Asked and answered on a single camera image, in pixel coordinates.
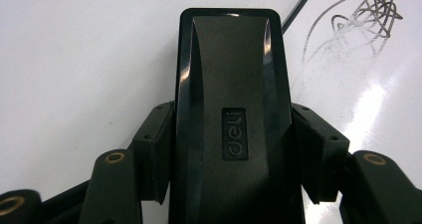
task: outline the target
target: black plastic bracket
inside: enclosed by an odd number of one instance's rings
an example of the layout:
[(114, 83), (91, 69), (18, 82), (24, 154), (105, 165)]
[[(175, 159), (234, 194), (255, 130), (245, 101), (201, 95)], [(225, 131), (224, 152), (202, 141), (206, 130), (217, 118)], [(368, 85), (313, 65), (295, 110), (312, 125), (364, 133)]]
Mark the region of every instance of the black plastic bracket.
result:
[(41, 217), (41, 199), (36, 191), (16, 190), (0, 195), (1, 224), (38, 223)]
[(357, 151), (341, 174), (344, 224), (422, 223), (422, 194), (389, 157)]
[(80, 224), (142, 223), (134, 158), (130, 150), (101, 155), (94, 167)]
[(173, 113), (173, 102), (152, 109), (128, 148), (134, 153), (141, 200), (164, 201), (170, 179)]
[(301, 183), (314, 204), (335, 201), (335, 175), (346, 161), (349, 140), (311, 109), (292, 106)]

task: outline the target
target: white surface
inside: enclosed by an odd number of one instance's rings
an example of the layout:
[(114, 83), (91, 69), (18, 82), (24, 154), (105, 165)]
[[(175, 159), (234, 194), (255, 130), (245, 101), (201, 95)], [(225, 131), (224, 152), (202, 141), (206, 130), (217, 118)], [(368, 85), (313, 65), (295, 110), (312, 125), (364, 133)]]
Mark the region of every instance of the white surface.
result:
[[(357, 34), (344, 38), (347, 46), (331, 43), (303, 63), (312, 24), (337, 1), (310, 0), (284, 37), (292, 100), (345, 134), (350, 151), (373, 150), (391, 157), (421, 188), (421, 0), (394, 0), (403, 20), (394, 21), (391, 37), (377, 56), (371, 56), (369, 47), (355, 49), (362, 44)], [(348, 17), (356, 1), (363, 0), (347, 0), (333, 10)], [(318, 23), (312, 34), (315, 44), (335, 38), (330, 18)], [(315, 206), (306, 200), (307, 223), (341, 223), (339, 201)]]
[[(285, 36), (292, 99), (343, 131), (352, 151), (392, 157), (422, 187), (421, 0), (395, 1), (404, 19), (377, 58), (332, 50), (303, 64), (312, 23), (336, 1), (310, 0)], [(295, 3), (0, 0), (0, 193), (31, 188), (47, 199), (90, 178), (103, 152), (127, 147), (150, 109), (174, 98), (184, 9), (265, 7), (284, 19)], [(308, 223), (340, 223), (337, 206), (306, 201)], [(145, 223), (166, 223), (166, 208), (143, 203)]]

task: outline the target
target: brass insert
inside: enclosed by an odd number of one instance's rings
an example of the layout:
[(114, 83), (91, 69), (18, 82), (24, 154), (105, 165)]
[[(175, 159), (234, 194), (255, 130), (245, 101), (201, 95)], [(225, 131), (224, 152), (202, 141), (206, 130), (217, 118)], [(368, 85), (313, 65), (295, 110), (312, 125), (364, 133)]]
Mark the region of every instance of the brass insert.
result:
[(366, 161), (371, 162), (376, 165), (385, 165), (387, 163), (387, 161), (384, 158), (372, 153), (364, 154), (363, 158), (365, 158)]
[(124, 153), (122, 152), (111, 153), (105, 158), (105, 162), (110, 164), (117, 163), (122, 160), (124, 160)]
[(24, 204), (25, 198), (21, 196), (13, 196), (0, 201), (0, 216), (5, 216)]

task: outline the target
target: black plastic housing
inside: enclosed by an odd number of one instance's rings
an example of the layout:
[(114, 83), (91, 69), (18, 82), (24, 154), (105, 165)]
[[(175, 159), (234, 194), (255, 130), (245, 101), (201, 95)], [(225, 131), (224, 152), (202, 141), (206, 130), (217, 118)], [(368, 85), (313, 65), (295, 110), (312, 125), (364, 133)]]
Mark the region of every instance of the black plastic housing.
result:
[(314, 204), (334, 202), (336, 175), (346, 162), (349, 140), (311, 109), (292, 107), (302, 186)]
[(173, 102), (152, 109), (128, 147), (134, 154), (141, 200), (164, 201), (170, 178), (173, 113)]
[(280, 17), (180, 20), (169, 223), (305, 223)]

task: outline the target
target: glossy black top cover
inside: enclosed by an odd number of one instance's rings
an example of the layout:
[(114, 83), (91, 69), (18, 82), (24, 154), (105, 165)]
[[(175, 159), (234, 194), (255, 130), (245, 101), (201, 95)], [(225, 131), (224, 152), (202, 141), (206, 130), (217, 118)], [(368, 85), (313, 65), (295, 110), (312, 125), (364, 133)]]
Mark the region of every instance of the glossy black top cover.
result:
[(304, 223), (278, 14), (181, 15), (170, 223)]

